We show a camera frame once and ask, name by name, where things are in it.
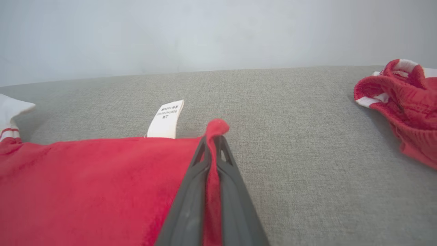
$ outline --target white label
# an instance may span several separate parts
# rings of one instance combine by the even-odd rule
[[[183,100],[162,105],[150,123],[147,137],[176,138],[177,119],[183,106]]]

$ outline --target white wall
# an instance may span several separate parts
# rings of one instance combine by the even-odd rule
[[[437,67],[436,0],[0,0],[0,86],[184,71]]]

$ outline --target white trim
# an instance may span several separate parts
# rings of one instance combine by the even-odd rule
[[[355,100],[355,101],[359,105],[364,106],[366,108],[369,108],[370,104],[372,104],[372,103],[377,103],[377,102],[387,103],[389,98],[390,98],[389,95],[384,92],[382,94],[375,96],[374,98],[362,97],[362,98]]]
[[[425,75],[425,78],[429,77],[437,77],[437,69],[436,68],[423,68],[423,74]]]
[[[399,70],[402,69],[407,73],[411,73],[413,71],[413,69],[417,66],[418,64],[407,60],[407,59],[399,59],[399,62],[395,65],[395,67],[393,68],[393,70]]]
[[[358,100],[355,100],[359,105],[369,108],[370,104],[380,102],[378,99],[362,97]]]
[[[374,98],[380,100],[383,103],[388,103],[388,99],[390,98],[390,96],[384,92],[382,94],[375,96]]]
[[[12,137],[13,137],[13,138],[18,138],[18,137],[20,137],[20,132],[19,132],[19,131],[12,131]]]
[[[402,76],[404,78],[408,78],[409,73],[404,72],[404,71],[400,71],[400,70],[394,70],[393,74],[397,74],[399,76]]]
[[[13,137],[13,138],[15,138],[15,137],[14,137],[14,132],[16,132],[16,131],[5,131],[5,132],[3,132],[3,133],[1,134],[1,137],[0,137],[0,142],[3,141],[3,139],[5,139],[5,138],[7,138],[7,137]]]

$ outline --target red fabric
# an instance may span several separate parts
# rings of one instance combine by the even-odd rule
[[[211,138],[223,120],[209,123]],[[1,245],[153,245],[200,138],[0,143]],[[204,245],[221,245],[213,159]]]
[[[402,153],[437,169],[437,77],[425,78],[420,65],[411,71],[387,64],[380,76],[369,76],[355,86],[354,97],[373,98],[387,93],[387,103],[370,105],[390,122],[401,139]]]

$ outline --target gray fabric surface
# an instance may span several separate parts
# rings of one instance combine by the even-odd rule
[[[142,136],[185,99],[177,137],[223,118],[272,245],[437,245],[437,172],[399,152],[353,88],[381,70],[314,67],[110,77],[0,88],[37,105],[24,141]]]

